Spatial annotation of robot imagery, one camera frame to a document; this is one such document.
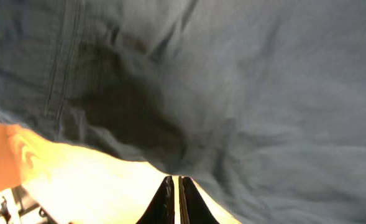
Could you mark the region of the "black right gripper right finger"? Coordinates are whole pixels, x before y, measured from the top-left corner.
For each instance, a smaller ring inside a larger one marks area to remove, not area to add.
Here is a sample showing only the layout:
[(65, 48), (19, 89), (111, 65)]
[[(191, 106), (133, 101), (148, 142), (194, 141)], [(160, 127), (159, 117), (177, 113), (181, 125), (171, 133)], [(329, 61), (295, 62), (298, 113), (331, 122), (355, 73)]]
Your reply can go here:
[(178, 177), (180, 221), (183, 224), (219, 224), (190, 177)]

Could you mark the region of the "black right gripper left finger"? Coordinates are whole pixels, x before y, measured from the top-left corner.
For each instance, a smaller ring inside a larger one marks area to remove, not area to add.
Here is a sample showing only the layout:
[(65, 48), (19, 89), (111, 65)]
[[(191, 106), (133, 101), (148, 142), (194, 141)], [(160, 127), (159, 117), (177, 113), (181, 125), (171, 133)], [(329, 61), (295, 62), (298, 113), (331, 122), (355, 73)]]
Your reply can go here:
[(137, 224), (174, 224), (175, 223), (175, 188), (172, 176), (166, 176), (146, 211)]

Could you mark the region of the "navy blue shorts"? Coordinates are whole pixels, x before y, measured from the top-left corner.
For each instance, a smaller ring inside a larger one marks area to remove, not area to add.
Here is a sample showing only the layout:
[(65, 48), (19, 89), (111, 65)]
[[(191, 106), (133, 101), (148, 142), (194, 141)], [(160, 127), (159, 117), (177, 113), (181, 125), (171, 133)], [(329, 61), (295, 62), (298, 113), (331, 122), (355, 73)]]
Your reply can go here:
[(0, 123), (241, 222), (366, 223), (366, 1), (3, 0)]

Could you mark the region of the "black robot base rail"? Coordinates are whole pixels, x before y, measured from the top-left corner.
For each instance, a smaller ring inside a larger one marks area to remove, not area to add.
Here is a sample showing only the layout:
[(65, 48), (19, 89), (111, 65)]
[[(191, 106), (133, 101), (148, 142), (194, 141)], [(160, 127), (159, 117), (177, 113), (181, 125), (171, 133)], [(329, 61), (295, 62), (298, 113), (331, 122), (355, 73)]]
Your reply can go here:
[(0, 224), (57, 224), (21, 186), (0, 191)]

